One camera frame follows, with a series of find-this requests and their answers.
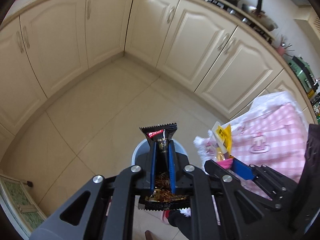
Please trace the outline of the yellow pink snack bag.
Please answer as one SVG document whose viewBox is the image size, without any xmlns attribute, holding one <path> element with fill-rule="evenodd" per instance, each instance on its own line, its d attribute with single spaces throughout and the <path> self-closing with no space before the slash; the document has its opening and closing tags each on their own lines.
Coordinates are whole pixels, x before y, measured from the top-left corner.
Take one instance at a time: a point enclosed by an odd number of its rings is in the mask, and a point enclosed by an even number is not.
<svg viewBox="0 0 320 240">
<path fill-rule="evenodd" d="M 217 121 L 209 130 L 209 150 L 215 162 L 231 158 L 232 133 L 231 126 L 225 128 Z"/>
</svg>

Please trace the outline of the black snack packet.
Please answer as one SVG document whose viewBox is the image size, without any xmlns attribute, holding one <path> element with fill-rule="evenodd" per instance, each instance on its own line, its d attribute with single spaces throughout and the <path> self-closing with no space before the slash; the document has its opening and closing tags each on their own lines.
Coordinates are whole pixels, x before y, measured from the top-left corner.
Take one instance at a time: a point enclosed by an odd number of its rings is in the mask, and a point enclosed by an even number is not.
<svg viewBox="0 0 320 240">
<path fill-rule="evenodd" d="M 138 207 L 148 211 L 171 211 L 189 206 L 189 197 L 176 193 L 177 181 L 182 171 L 180 153 L 176 152 L 172 139 L 177 124 L 141 127 L 150 150 L 146 156 L 146 182 L 150 189 L 141 195 Z"/>
</svg>

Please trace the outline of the pink checked tablecloth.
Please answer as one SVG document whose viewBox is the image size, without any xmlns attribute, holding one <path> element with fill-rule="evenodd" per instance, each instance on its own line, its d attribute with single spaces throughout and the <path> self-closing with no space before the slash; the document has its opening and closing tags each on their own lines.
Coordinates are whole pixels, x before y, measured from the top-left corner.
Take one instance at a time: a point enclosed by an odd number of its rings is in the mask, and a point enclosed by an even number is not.
<svg viewBox="0 0 320 240">
<path fill-rule="evenodd" d="M 231 155 L 246 165 L 266 165 L 299 182 L 304 164 L 308 122 L 287 91 L 259 96 L 231 128 Z"/>
</svg>

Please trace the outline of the green electric grill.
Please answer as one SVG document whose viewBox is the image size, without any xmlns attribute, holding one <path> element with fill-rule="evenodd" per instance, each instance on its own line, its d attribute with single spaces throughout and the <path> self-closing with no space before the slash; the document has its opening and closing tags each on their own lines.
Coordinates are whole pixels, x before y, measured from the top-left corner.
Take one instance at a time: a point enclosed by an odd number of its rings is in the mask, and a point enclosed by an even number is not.
<svg viewBox="0 0 320 240">
<path fill-rule="evenodd" d="M 311 68 L 302 57 L 293 56 L 288 65 L 294 72 L 306 93 L 310 93 L 312 90 L 317 91 L 319 84 L 317 83 Z"/>
</svg>

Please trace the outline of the pink utensil cup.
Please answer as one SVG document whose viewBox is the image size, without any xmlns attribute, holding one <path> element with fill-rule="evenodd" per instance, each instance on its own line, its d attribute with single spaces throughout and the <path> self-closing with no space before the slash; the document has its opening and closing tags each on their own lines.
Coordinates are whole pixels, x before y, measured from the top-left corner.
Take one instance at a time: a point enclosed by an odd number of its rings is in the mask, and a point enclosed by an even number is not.
<svg viewBox="0 0 320 240">
<path fill-rule="evenodd" d="M 290 51 L 290 48 L 292 47 L 292 44 L 287 41 L 287 37 L 284 35 L 280 36 L 279 45 L 276 48 L 276 51 L 280 56 L 288 55 L 288 51 Z"/>
</svg>

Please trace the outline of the black gas stove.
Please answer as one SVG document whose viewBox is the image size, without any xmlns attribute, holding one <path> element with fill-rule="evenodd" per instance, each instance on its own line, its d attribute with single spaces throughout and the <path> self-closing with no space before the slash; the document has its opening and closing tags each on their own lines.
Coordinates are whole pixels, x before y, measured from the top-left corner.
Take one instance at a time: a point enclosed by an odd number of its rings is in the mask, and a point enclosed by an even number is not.
<svg viewBox="0 0 320 240">
<path fill-rule="evenodd" d="M 204 0 L 204 1 L 212 3 L 217 7 L 219 7 L 220 9 L 223 9 L 224 11 L 233 15 L 238 20 L 240 20 L 241 22 L 243 22 L 244 24 L 252 28 L 260 36 L 262 36 L 269 44 L 272 44 L 272 42 L 275 40 L 271 32 L 268 31 L 261 23 L 256 21 L 252 16 L 249 16 L 249 14 L 244 12 L 242 9 L 227 2 L 226 0 Z"/>
</svg>

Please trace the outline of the steel wok with lid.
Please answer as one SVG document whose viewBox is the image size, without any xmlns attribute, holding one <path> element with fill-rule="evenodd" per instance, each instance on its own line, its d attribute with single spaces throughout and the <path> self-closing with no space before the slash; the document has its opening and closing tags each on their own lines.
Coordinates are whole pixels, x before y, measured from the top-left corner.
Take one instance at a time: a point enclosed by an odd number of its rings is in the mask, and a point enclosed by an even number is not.
<svg viewBox="0 0 320 240">
<path fill-rule="evenodd" d="M 274 29 L 278 29 L 278 25 L 274 20 L 272 20 L 266 13 L 262 10 L 263 0 L 258 0 L 257 5 L 251 6 L 245 3 L 242 4 L 242 10 L 255 18 L 261 25 L 263 25 L 268 31 L 273 31 Z"/>
</svg>

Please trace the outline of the cream lower cabinets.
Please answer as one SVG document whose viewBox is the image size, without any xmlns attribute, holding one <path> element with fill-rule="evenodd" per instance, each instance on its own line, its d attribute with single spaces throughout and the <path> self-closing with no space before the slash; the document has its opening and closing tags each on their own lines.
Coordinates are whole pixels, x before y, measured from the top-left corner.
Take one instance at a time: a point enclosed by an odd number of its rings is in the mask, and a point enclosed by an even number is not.
<svg viewBox="0 0 320 240">
<path fill-rule="evenodd" d="M 262 92 L 311 103 L 280 55 L 239 20 L 200 0 L 36 0 L 1 26 L 1 126 L 16 134 L 54 94 L 120 53 L 232 118 Z"/>
</svg>

